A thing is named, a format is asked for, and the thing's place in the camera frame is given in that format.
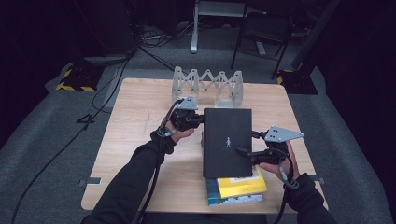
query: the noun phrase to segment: cable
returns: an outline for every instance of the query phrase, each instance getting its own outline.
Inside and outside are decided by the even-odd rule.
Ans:
[[[157,166],[155,168],[155,173],[154,173],[154,177],[153,177],[152,182],[151,182],[151,187],[150,187],[150,190],[149,190],[149,193],[148,193],[148,197],[146,198],[146,201],[143,204],[143,207],[140,210],[140,213],[138,214],[138,218],[137,218],[138,222],[141,222],[141,219],[143,218],[143,215],[145,214],[145,211],[146,211],[147,207],[149,206],[149,201],[151,200],[152,194],[153,194],[153,192],[155,190],[155,186],[157,185],[157,179],[158,179],[158,175],[160,173],[160,168],[161,168],[160,150],[162,150],[163,146],[164,146],[164,138],[162,137],[161,131],[165,129],[166,122],[169,121],[169,118],[170,118],[171,113],[174,110],[175,106],[177,104],[180,104],[181,102],[182,102],[182,100],[174,101],[174,103],[169,108],[168,112],[166,113],[166,116],[163,119],[163,122],[161,123],[160,127],[158,128],[157,134],[161,137],[161,139],[160,139],[160,148],[158,150],[158,155],[157,155]]]
[[[149,53],[148,51],[146,51],[145,49],[143,49],[142,47],[139,47],[141,50],[143,50],[143,52],[147,53],[150,57],[152,57],[153,59],[157,60],[159,63],[163,64],[165,67],[169,68],[169,70],[171,71],[175,71],[175,66],[172,65],[169,62],[164,61],[163,59],[161,59],[159,56],[156,56],[154,54]]]
[[[282,159],[279,159],[279,171],[282,175],[283,182],[286,185],[286,188],[285,188],[285,191],[283,192],[282,204],[280,205],[279,213],[277,214],[276,220],[274,222],[274,224],[277,224],[277,223],[279,223],[279,221],[282,218],[283,213],[285,211],[285,206],[286,206],[285,195],[286,195],[287,190],[288,189],[297,189],[299,187],[299,185],[298,185],[297,181],[293,180],[294,168],[293,168],[293,162],[291,160],[290,155],[288,153],[283,152],[282,150],[277,149],[277,148],[272,148],[272,150],[285,155],[290,163],[289,164],[289,174],[286,175],[283,167],[280,165]]]
[[[183,34],[183,33],[185,31],[187,31],[189,28],[191,28],[193,25],[194,25],[194,23],[190,23],[188,26],[186,26],[181,31],[179,31],[177,34],[178,37],[172,37],[169,35],[157,35],[156,31],[146,31],[145,33],[148,33],[148,34],[147,35],[143,34],[143,37],[140,38],[140,45],[147,47],[147,48],[162,47],[172,40],[179,40],[179,39],[185,37],[186,35],[192,35],[192,33],[189,33],[189,34]],[[157,43],[150,44],[146,41],[146,40],[150,40],[150,39],[157,39]]]
[[[166,128],[166,127],[164,129],[158,129],[157,130],[157,134],[160,137],[172,136],[175,132],[176,132],[176,129],[170,130],[170,129]]]
[[[128,61],[127,61],[127,62],[124,64],[124,66],[122,67],[122,70],[121,70],[121,73],[120,73],[120,77],[119,77],[119,80],[118,80],[118,82],[117,82],[116,87],[119,85],[120,79],[121,79],[121,77],[122,77],[122,73],[123,73],[123,71],[124,71],[124,69],[125,69],[125,66],[126,66],[126,64],[127,64],[130,60],[131,60],[131,58],[129,58]],[[33,184],[35,183],[35,181],[41,176],[41,174],[47,169],[47,167],[49,167],[49,165],[50,165],[59,155],[61,155],[61,153],[64,152],[64,151],[67,149],[67,147],[69,147],[70,144],[72,144],[72,143],[77,139],[77,137],[78,137],[84,130],[86,130],[86,128],[88,127],[88,125],[91,123],[91,121],[93,121],[93,119],[95,119],[96,116],[98,116],[98,114],[101,112],[101,110],[107,105],[107,103],[109,102],[109,100],[111,99],[111,97],[113,96],[113,94],[115,93],[115,91],[116,91],[116,88],[113,90],[113,92],[111,92],[110,97],[109,97],[109,98],[105,101],[105,103],[102,105],[101,109],[98,110],[98,111],[87,121],[87,123],[86,123],[86,124],[85,124],[85,125],[84,125],[84,126],[72,137],[72,138],[71,138],[71,140],[70,140],[69,142],[67,142],[66,145],[64,145],[64,147],[62,147],[62,149],[61,149],[58,153],[56,153],[55,156],[53,156],[52,159],[50,159],[50,160],[46,163],[46,165],[44,165],[44,167],[35,175],[35,177],[34,177],[33,180],[29,183],[29,185],[26,187],[25,191],[23,192],[23,194],[21,195],[20,199],[19,199],[18,202],[17,202],[17,205],[16,205],[16,207],[15,207],[15,209],[14,209],[14,212],[13,212],[13,214],[12,214],[11,224],[14,224],[14,223],[15,223],[15,218],[17,217],[18,210],[19,210],[19,208],[20,208],[20,206],[21,206],[21,202],[22,202],[24,196],[26,195],[26,193],[29,191],[30,187],[33,186]]]
[[[93,108],[95,108],[96,110],[102,111],[103,113],[106,113],[106,114],[111,114],[111,112],[105,111],[105,110],[103,110],[103,109],[97,107],[97,106],[94,104],[94,101],[95,101],[95,99],[96,99],[96,96],[98,96],[99,92],[101,92],[106,86],[108,86],[108,85],[119,75],[119,70],[120,70],[121,67],[122,67],[122,64],[120,64],[120,66],[117,68],[116,75],[115,75],[113,78],[111,78],[111,79],[107,82],[107,84],[106,84],[104,87],[102,87],[102,88],[93,96],[93,98],[92,98],[92,106],[93,106]]]
[[[128,54],[125,57],[122,57],[120,59],[106,59],[106,60],[101,60],[101,61],[90,61],[89,58],[88,59],[84,58],[84,60],[87,61],[88,63],[92,64],[93,66],[108,67],[111,65],[119,64],[119,63],[125,63],[132,56],[134,56],[134,52],[131,54]]]

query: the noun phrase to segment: logo on laptop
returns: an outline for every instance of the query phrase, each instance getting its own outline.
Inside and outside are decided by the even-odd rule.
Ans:
[[[230,140],[230,137],[227,137],[227,147],[230,147],[231,146],[231,140]]]

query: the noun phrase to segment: yellow book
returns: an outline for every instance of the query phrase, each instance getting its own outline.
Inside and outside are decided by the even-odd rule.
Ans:
[[[267,191],[262,170],[259,165],[253,166],[253,176],[218,178],[221,198],[257,194]]]

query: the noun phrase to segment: person's hand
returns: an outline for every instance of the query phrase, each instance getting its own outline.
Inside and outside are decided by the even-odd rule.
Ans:
[[[291,146],[290,141],[287,141],[286,145],[288,145],[288,151],[289,151],[289,155],[290,155],[290,158],[291,158],[291,162],[293,162],[293,171],[294,171],[293,179],[295,180],[295,179],[297,179],[300,176],[300,172],[298,171],[298,165],[297,165],[296,157],[294,155],[293,148]],[[288,159],[285,159],[279,165],[273,165],[273,164],[269,164],[269,163],[265,163],[265,162],[262,162],[259,165],[260,165],[260,167],[263,170],[275,174],[282,181],[283,181],[283,178],[282,178],[282,175],[280,174],[280,171],[279,171],[279,165],[283,167],[283,169],[285,170],[286,175],[289,174],[290,163],[289,163]]]
[[[173,125],[171,121],[167,121],[166,128],[168,128],[169,130],[175,130],[176,132],[174,134],[171,135],[172,140],[174,140],[175,143],[177,143],[180,139],[188,137],[190,135],[192,135],[194,133],[194,129],[188,129],[184,132],[181,132],[179,130],[177,130]]]

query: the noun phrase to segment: black cable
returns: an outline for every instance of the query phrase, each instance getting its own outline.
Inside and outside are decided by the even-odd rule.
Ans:
[[[169,108],[168,112],[166,113],[166,116],[163,119],[163,122],[161,123],[158,131],[160,131],[160,130],[165,128],[166,122],[169,120],[169,118],[171,116],[171,113],[172,113],[172,111],[175,108],[175,105],[180,104],[181,102],[182,102],[182,100],[174,101],[174,103]],[[152,194],[153,194],[153,192],[155,190],[155,186],[157,185],[158,175],[160,173],[160,168],[161,168],[160,151],[163,149],[165,139],[161,135],[159,135],[159,136],[161,137],[161,139],[160,139],[160,146],[159,146],[159,149],[158,149],[158,152],[157,152],[157,165],[155,167],[155,173],[154,173],[154,177],[153,177],[152,182],[151,182],[151,187],[150,187],[150,190],[149,190],[149,193],[148,193],[148,197],[146,198],[146,201],[143,204],[143,207],[140,210],[140,213],[138,214],[138,218],[137,218],[138,222],[141,222],[141,219],[143,218],[143,215],[145,214],[145,211],[146,211],[147,207],[149,206],[149,201],[151,200]]]
[[[128,61],[124,64],[124,66],[122,67],[121,73],[120,73],[120,77],[119,80],[117,82],[116,87],[119,85],[120,83],[120,79],[122,77],[122,73],[125,69],[126,64],[131,60],[131,58],[128,59]],[[109,102],[109,100],[111,99],[111,97],[113,96],[113,94],[115,93],[116,88],[114,88],[113,92],[111,92],[110,97],[106,100],[106,102],[102,105],[101,110],[107,105],[107,103]],[[27,186],[27,188],[25,189],[25,191],[23,192],[23,194],[21,195],[20,199],[17,202],[17,206],[14,209],[14,212],[12,214],[12,219],[11,219],[11,224],[15,223],[15,218],[17,217],[18,214],[18,210],[21,206],[21,202],[23,200],[23,198],[25,197],[26,193],[29,191],[30,187],[33,186],[33,184],[35,183],[35,181],[41,176],[41,174],[47,169],[47,167],[49,167],[49,165],[59,156],[61,155],[62,152],[64,152],[67,147],[70,146],[70,144],[72,144],[77,137],[84,131],[87,129],[88,125],[91,123],[91,121],[93,121],[93,119],[96,118],[96,116],[98,116],[98,114],[101,112],[101,110],[98,110],[88,121],[87,123],[72,137],[72,139],[66,143],[66,145],[64,145],[64,147],[62,147],[62,149],[55,154],[55,156],[52,157],[52,159],[50,159],[47,164],[35,175],[35,177],[33,178],[33,180],[29,183],[29,185]]]
[[[111,114],[111,112],[105,111],[105,110],[103,110],[103,109],[97,107],[97,106],[94,104],[94,101],[95,101],[95,99],[96,99],[96,96],[98,96],[99,92],[101,92],[106,86],[108,86],[108,85],[119,75],[119,70],[120,70],[121,67],[122,67],[122,64],[120,64],[120,66],[117,68],[116,75],[115,75],[113,78],[111,78],[111,79],[107,82],[107,84],[106,84],[104,87],[102,87],[102,88],[93,96],[93,98],[92,98],[92,106],[93,106],[93,108],[95,108],[96,110],[102,111],[103,113],[106,113],[106,114]]]
[[[143,49],[142,47],[139,47],[141,50],[143,50],[143,52],[147,53],[151,58],[157,60],[159,63],[163,64],[165,67],[169,68],[169,70],[171,71],[175,71],[175,66],[172,65],[172,67],[169,64],[166,64],[167,62],[165,62],[163,59],[161,59],[160,57],[149,53],[148,51],[146,51],[145,49]]]
[[[188,26],[186,26],[185,28],[183,28],[181,31],[178,32],[177,37],[172,37],[172,36],[169,36],[169,35],[157,35],[157,32],[154,31],[154,30],[145,31],[143,33],[142,38],[140,38],[140,45],[144,46],[144,47],[147,47],[147,48],[162,47],[162,46],[166,45],[167,43],[169,43],[170,41],[179,40],[179,39],[185,37],[186,35],[192,35],[192,33],[184,34],[184,35],[183,35],[183,33],[185,31],[189,30],[189,28],[192,28],[193,25],[194,25],[194,23],[191,23]],[[148,43],[146,41],[147,39],[157,39],[157,42],[154,43],[154,44],[150,44],[150,43]]]
[[[285,153],[285,152],[283,152],[283,151],[281,151],[281,150],[278,150],[277,148],[273,148],[273,149],[274,149],[275,151],[278,151],[278,152],[284,154],[284,155],[286,156],[286,158],[289,160],[289,163],[290,163],[290,165],[289,165],[288,178],[287,178],[287,180],[284,180],[284,183],[285,183],[286,187],[285,187],[285,191],[283,192],[282,204],[280,205],[279,213],[277,214],[276,220],[275,220],[275,222],[274,222],[274,224],[277,224],[277,223],[279,223],[279,221],[280,221],[280,219],[282,218],[283,213],[284,213],[284,211],[285,211],[285,206],[286,206],[285,195],[286,195],[286,193],[287,193],[288,188],[293,188],[293,189],[294,189],[294,188],[298,188],[298,183],[294,181],[294,185],[291,185],[291,184],[290,184],[290,183],[293,183],[292,179],[293,179],[293,177],[294,177],[294,168],[293,168],[293,162],[292,162],[292,160],[291,160],[291,157],[290,157],[289,153]]]
[[[100,60],[100,61],[89,61],[87,59],[84,59],[84,60],[96,67],[108,67],[111,65],[119,64],[119,63],[125,63],[133,55],[134,55],[134,53],[131,53],[131,54],[128,54],[125,57],[122,57],[120,59],[106,59],[106,57],[105,57],[105,60]]]

